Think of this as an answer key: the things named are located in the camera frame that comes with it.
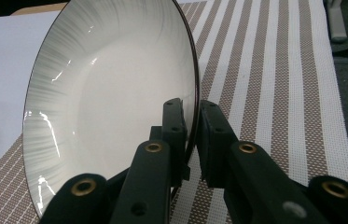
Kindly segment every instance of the white paper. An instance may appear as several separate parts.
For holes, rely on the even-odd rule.
[[[29,78],[59,11],[0,17],[0,158],[22,132]]]

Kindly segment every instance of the white plate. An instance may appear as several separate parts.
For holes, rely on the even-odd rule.
[[[128,168],[161,125],[162,104],[177,97],[194,133],[198,65],[176,2],[70,1],[41,46],[25,103],[23,156],[38,214],[73,176]]]

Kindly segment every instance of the brass insert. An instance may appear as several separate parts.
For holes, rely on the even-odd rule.
[[[245,153],[255,153],[257,149],[250,144],[240,144],[240,150]]]
[[[148,152],[159,152],[162,150],[162,145],[159,143],[150,143],[149,145],[145,146],[145,149]]]
[[[95,190],[97,183],[91,178],[84,178],[77,181],[75,185],[71,188],[71,192],[76,196],[84,196]]]
[[[326,181],[322,183],[322,187],[327,193],[333,196],[343,199],[348,198],[348,188],[340,182]]]

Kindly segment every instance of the table surface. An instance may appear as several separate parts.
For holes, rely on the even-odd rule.
[[[51,5],[45,5],[45,6],[39,6],[39,7],[25,7],[13,12],[11,15],[16,16],[16,15],[39,13],[39,12],[58,11],[58,10],[62,10],[66,6],[66,4],[67,3],[59,3],[59,4],[51,4]]]

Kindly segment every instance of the woven placemat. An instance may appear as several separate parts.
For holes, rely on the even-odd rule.
[[[320,0],[181,4],[196,42],[202,99],[241,140],[262,146],[290,178],[348,181],[348,139]],[[21,136],[0,160],[0,223],[36,223]],[[223,190],[201,181],[198,154],[171,207],[172,223],[230,223]]]

